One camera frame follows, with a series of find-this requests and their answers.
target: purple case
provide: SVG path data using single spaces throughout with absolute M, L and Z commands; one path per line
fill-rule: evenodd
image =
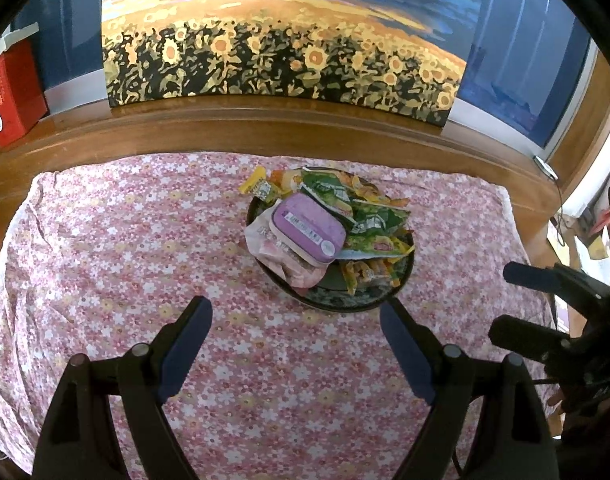
M 271 227 L 279 231 L 277 235 L 283 235 L 281 238 L 296 252 L 300 248 L 306 254 L 299 254 L 318 267 L 336 259 L 346 237 L 340 221 L 304 193 L 294 193 L 278 204 L 272 223 Z

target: white plastic wrapper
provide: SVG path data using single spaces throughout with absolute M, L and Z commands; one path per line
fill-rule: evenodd
M 269 222 L 275 207 L 265 210 L 245 228 L 247 249 L 289 286 L 310 288 L 323 279 L 327 268 L 307 263 L 272 233 Z

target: red box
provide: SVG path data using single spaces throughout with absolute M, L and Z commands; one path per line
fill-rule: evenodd
M 0 55 L 0 147 L 24 136 L 45 113 L 32 46 L 25 39 Z

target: sunflower field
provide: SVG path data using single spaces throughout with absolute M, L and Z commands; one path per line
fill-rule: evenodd
M 373 27 L 204 18 L 102 37 L 111 106 L 200 94 L 265 94 L 386 110 L 443 126 L 462 68 Z

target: plate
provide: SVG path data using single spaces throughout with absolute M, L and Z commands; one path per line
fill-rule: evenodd
M 313 170 L 328 170 L 331 168 L 312 168 Z M 254 197 L 252 203 L 249 205 L 247 210 L 246 224 L 251 224 L 256 217 L 269 207 L 267 204 L 262 202 L 260 199 Z M 412 246 L 414 244 L 414 238 L 409 233 L 401 240 L 406 244 Z M 381 303 L 395 296 L 401 288 L 405 286 L 405 283 L 409 279 L 414 268 L 414 254 L 416 251 L 412 251 L 410 254 L 401 258 L 394 264 L 394 269 L 398 276 L 400 276 L 400 286 L 391 285 L 373 285 L 359 288 L 356 290 L 356 294 L 351 296 L 347 292 L 347 286 L 345 285 L 344 278 L 342 276 L 341 267 L 338 261 L 333 262 L 327 267 L 327 272 L 323 279 L 318 282 L 317 285 L 310 288 L 304 296 L 301 296 L 293 288 L 291 288 L 287 282 L 278 277 L 274 272 L 268 269 L 267 266 L 256 260 L 261 266 L 261 269 L 269 276 L 269 278 L 278 285 L 282 290 L 289 294 L 292 298 L 299 300 L 301 303 L 305 303 L 314 308 L 321 310 L 327 310 L 331 312 L 362 312 L 363 310 L 371 310 L 372 308 L 378 307 Z

